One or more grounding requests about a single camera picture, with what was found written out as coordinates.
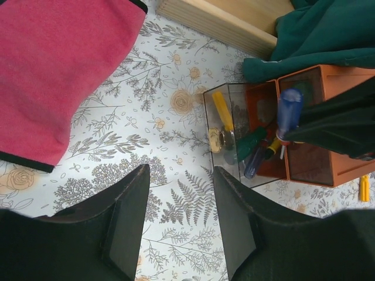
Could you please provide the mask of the large green handled screwdriver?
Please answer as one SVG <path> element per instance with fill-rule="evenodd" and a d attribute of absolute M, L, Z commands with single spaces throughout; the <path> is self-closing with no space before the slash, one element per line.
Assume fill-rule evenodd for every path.
<path fill-rule="evenodd" d="M 265 139 L 266 136 L 267 130 L 262 126 L 259 126 L 253 132 L 250 132 L 243 138 L 239 139 L 236 143 L 237 160 L 241 162 L 247 158 L 253 152 L 258 143 Z"/>

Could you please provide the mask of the clear acrylic drawer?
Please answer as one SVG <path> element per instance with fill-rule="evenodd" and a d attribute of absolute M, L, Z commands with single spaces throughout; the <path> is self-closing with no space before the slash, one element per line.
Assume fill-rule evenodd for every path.
<path fill-rule="evenodd" d="M 232 115 L 233 131 L 226 131 L 219 117 L 212 98 L 217 91 L 226 100 Z M 259 126 L 267 130 L 267 136 L 263 140 L 267 140 L 269 145 L 274 140 L 277 128 L 277 93 L 277 84 L 272 80 L 260 84 L 225 83 L 203 94 L 213 165 L 224 168 L 250 188 L 285 179 L 287 176 L 285 163 L 277 156 L 279 149 L 271 159 L 263 161 L 253 179 L 244 176 L 251 154 L 241 162 L 237 160 L 236 143 Z"/>

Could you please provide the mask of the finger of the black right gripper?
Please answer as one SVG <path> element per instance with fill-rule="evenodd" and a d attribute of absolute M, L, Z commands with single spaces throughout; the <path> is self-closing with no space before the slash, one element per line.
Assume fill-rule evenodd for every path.
<path fill-rule="evenodd" d="M 374 78 L 302 110 L 287 141 L 303 142 L 352 159 L 374 159 Z"/>

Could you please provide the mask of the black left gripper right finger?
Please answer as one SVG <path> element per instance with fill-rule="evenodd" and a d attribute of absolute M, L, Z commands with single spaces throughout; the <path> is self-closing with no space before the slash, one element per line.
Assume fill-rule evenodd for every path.
<path fill-rule="evenodd" d="M 230 280 L 373 280 L 374 211 L 311 217 L 275 203 L 222 167 L 214 195 Z"/>

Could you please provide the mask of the blue red handled screwdriver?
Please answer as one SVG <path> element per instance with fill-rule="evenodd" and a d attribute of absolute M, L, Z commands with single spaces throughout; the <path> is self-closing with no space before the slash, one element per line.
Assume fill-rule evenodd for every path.
<path fill-rule="evenodd" d="M 267 140 L 262 140 L 251 154 L 244 170 L 244 176 L 247 179 L 253 179 L 257 174 L 260 166 L 265 160 L 266 150 L 269 143 Z"/>

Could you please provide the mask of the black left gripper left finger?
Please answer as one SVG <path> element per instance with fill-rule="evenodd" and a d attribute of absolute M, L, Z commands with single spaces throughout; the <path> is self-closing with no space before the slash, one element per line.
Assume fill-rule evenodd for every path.
<path fill-rule="evenodd" d="M 1 210 L 1 279 L 134 280 L 149 187 L 140 165 L 51 217 Z"/>

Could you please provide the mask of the orange drawer box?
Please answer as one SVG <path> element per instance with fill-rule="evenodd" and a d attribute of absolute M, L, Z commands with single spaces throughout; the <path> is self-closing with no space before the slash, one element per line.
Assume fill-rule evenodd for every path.
<path fill-rule="evenodd" d="M 317 65 L 247 84 L 251 128 L 276 129 L 277 99 L 289 88 L 304 96 L 299 127 L 287 134 L 284 157 L 272 152 L 259 176 L 336 187 L 374 171 L 374 70 Z"/>

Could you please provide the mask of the orange handled screwdriver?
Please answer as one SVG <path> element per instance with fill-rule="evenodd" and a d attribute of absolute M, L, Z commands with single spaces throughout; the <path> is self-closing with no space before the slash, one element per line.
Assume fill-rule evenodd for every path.
<path fill-rule="evenodd" d="M 370 176 L 364 175 L 360 178 L 360 201 L 369 202 L 370 201 Z"/>
<path fill-rule="evenodd" d="M 220 91 L 215 92 L 212 95 L 214 104 L 216 106 L 219 117 L 224 125 L 226 131 L 233 131 L 233 120 L 232 115 L 229 111 L 229 108 L 226 104 L 226 100 L 223 97 L 223 94 Z"/>

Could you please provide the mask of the yellow handled screwdriver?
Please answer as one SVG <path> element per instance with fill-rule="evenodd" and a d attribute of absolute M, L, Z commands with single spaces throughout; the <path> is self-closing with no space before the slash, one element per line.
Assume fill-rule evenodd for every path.
<path fill-rule="evenodd" d="M 271 159 L 281 147 L 281 141 L 278 138 L 274 138 L 272 143 L 267 147 L 265 151 L 265 160 Z"/>

